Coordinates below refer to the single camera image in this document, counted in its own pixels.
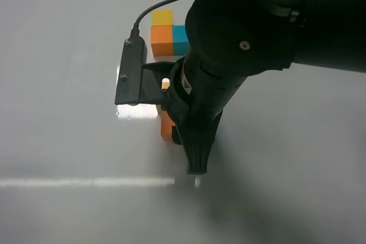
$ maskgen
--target orange cube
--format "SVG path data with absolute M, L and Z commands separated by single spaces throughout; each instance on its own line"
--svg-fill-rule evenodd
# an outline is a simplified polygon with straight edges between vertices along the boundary
M 174 55 L 173 26 L 152 26 L 151 48 L 155 57 Z
M 166 111 L 161 112 L 161 128 L 160 135 L 165 142 L 173 142 L 172 139 L 172 127 L 176 124 L 170 119 Z

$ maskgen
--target colored block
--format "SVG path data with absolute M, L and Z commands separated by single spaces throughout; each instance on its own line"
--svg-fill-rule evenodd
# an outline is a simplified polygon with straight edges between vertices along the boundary
M 154 10 L 152 26 L 172 26 L 173 10 Z
M 172 139 L 172 127 L 175 123 L 170 119 L 166 111 L 161 112 L 161 128 L 160 135 L 165 142 L 173 142 Z
M 173 50 L 174 55 L 185 55 L 188 51 L 189 42 L 185 32 L 185 26 L 173 26 Z
M 155 57 L 174 55 L 172 26 L 151 27 L 151 48 Z

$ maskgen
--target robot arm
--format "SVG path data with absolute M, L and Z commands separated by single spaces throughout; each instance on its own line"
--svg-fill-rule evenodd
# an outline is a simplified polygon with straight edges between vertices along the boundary
M 186 18 L 190 49 L 177 62 L 146 64 L 145 42 L 132 31 L 115 103 L 162 105 L 176 124 L 173 140 L 185 149 L 188 173 L 206 173 L 222 110 L 247 77 L 292 62 L 366 71 L 364 3 L 195 0 Z

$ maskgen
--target bolt head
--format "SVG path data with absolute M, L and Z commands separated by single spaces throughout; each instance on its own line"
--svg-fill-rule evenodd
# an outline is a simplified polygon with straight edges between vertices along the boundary
M 248 51 L 250 49 L 250 43 L 248 41 L 241 41 L 239 47 L 243 51 Z
M 127 79 L 127 75 L 125 75 L 125 74 L 120 74 L 120 78 L 122 79 L 122 81 L 126 81 L 126 79 Z

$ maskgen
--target white table surface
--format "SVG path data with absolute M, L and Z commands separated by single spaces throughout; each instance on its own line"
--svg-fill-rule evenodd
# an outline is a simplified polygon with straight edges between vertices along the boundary
M 113 104 L 159 1 L 0 0 L 0 243 L 364 243 L 366 75 L 250 77 L 195 189 L 155 107 Z

